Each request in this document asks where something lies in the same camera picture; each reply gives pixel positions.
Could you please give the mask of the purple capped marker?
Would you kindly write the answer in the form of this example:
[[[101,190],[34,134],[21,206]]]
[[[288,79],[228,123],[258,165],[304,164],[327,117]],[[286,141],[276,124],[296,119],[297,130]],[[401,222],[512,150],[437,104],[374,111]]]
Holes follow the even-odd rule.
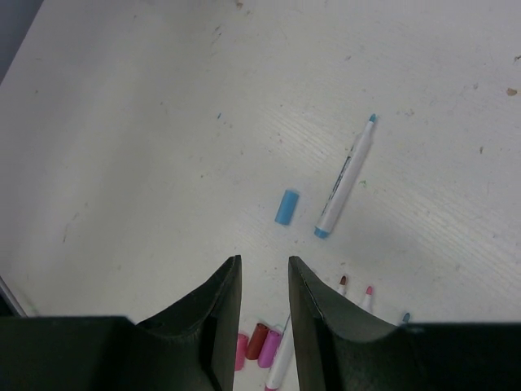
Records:
[[[265,382],[265,390],[273,391],[278,390],[281,387],[294,352],[293,328],[291,316],[289,315],[281,343],[278,347],[277,353],[275,354],[273,364]]]

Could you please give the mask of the pink pen cap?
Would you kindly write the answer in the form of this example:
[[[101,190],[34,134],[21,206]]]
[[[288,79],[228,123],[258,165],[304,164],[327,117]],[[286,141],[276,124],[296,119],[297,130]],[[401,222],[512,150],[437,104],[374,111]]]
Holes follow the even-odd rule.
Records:
[[[234,363],[235,371],[241,371],[244,367],[248,343],[249,343],[248,335],[239,333],[237,336],[237,345],[236,345],[236,352],[235,352],[235,363]]]

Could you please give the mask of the brown pen cap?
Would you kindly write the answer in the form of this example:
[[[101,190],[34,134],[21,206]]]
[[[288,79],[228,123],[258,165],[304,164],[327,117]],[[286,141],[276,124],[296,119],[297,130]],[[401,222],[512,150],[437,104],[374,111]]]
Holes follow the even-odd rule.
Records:
[[[247,345],[247,350],[245,353],[245,358],[247,360],[253,361],[257,360],[260,357],[261,350],[264,346],[266,337],[269,333],[269,327],[264,323],[257,323],[251,338]]]

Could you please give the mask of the light blue pen cap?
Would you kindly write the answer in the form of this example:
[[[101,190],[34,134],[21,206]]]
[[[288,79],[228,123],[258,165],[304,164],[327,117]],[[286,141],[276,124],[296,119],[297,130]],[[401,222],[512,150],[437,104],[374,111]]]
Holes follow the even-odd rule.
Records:
[[[280,201],[274,221],[277,224],[288,226],[291,224],[296,210],[300,193],[294,189],[286,189]]]

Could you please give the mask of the light blue capped marker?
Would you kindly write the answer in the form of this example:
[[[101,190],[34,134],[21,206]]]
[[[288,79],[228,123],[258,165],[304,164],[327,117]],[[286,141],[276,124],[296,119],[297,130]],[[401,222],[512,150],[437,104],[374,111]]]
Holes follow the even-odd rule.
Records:
[[[314,228],[314,234],[320,239],[327,238],[335,228],[335,224],[337,223],[370,150],[373,138],[373,128],[376,121],[377,116],[372,114],[366,127],[358,135],[348,153],[344,165],[330,193],[329,199],[326,202],[321,216]]]

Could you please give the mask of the pink capped marker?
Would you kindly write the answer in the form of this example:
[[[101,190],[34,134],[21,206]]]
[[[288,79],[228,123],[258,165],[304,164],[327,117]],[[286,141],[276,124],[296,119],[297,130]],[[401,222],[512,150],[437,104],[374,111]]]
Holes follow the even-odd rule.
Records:
[[[369,313],[372,312],[373,287],[368,286],[361,302],[361,308]]]

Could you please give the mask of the brown capped marker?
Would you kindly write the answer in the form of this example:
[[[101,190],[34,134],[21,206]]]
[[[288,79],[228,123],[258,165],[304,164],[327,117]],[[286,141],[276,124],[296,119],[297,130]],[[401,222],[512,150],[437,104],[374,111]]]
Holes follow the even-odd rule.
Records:
[[[336,290],[337,293],[344,297],[346,295],[347,286],[348,286],[348,277],[346,275],[343,275],[340,278],[340,281],[339,281],[339,284],[338,284],[338,287]]]

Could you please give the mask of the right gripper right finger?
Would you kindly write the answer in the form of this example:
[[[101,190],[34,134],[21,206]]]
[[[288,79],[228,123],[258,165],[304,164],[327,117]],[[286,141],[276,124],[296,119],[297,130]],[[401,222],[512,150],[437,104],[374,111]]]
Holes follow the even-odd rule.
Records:
[[[288,261],[302,390],[518,390],[519,323],[395,326]]]

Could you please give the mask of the purple pen cap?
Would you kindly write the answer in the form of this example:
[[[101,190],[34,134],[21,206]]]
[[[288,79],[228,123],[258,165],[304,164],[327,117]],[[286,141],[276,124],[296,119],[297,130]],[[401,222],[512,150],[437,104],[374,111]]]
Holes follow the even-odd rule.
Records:
[[[257,359],[258,367],[270,368],[272,366],[281,340],[282,334],[277,329],[268,331]]]

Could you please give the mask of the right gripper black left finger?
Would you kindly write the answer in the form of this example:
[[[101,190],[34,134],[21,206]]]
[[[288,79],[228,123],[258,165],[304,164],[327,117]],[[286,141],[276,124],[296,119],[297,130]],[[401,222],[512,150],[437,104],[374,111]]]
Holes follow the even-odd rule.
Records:
[[[123,316],[3,317],[3,390],[231,390],[242,259],[140,323]]]

